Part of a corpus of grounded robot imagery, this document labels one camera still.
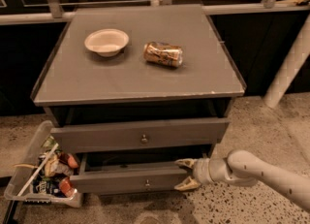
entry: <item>cabinet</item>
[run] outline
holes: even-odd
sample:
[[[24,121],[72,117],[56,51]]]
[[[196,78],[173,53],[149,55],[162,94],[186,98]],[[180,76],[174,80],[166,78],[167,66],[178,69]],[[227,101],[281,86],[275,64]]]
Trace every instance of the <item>cabinet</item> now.
[[[97,30],[125,31],[112,58],[84,47]],[[143,59],[146,43],[183,47],[177,69]],[[33,91],[51,134],[81,159],[77,190],[97,194],[171,190],[188,172],[175,159],[210,155],[245,84],[200,5],[85,8],[65,30]]]

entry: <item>white bowl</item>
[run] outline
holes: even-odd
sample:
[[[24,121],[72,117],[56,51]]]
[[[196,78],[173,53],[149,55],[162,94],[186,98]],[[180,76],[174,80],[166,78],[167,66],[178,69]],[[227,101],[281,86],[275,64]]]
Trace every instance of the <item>white bowl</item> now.
[[[129,37],[117,29],[103,29],[90,34],[85,40],[87,49],[103,57],[115,56],[128,44]]]

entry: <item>speckled floor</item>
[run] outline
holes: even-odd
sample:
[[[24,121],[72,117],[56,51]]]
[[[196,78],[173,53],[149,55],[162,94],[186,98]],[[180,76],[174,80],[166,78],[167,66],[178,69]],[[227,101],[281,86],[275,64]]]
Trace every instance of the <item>speckled floor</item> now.
[[[0,117],[0,176],[13,173],[45,115]],[[246,149],[270,164],[310,182],[310,93],[286,95],[272,110],[260,97],[237,99],[225,138],[213,157],[235,148]],[[8,201],[0,188],[0,219]],[[262,183],[238,188],[225,183],[194,192],[98,197],[87,194],[82,208],[22,206],[19,223],[310,223],[310,214]]]

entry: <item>drawer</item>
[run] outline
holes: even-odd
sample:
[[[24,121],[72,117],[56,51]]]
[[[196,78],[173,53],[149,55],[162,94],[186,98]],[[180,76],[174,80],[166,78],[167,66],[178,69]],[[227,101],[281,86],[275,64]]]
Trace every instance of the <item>drawer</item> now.
[[[79,175],[71,182],[80,193],[98,195],[173,190],[190,175],[174,160],[184,157],[201,158],[208,145],[147,149],[145,153],[83,154]]]
[[[131,150],[219,143],[226,118],[189,118],[118,122],[53,128],[51,135],[67,152]]]

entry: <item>cabinet top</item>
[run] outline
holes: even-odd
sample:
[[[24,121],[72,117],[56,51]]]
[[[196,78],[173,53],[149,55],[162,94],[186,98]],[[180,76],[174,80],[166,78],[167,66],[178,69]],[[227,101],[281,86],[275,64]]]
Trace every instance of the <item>cabinet top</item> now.
[[[120,29],[129,44],[112,58],[84,46],[100,29]],[[146,62],[148,42],[183,48],[173,69]],[[78,9],[35,91],[37,106],[241,96],[244,85],[200,5]]]

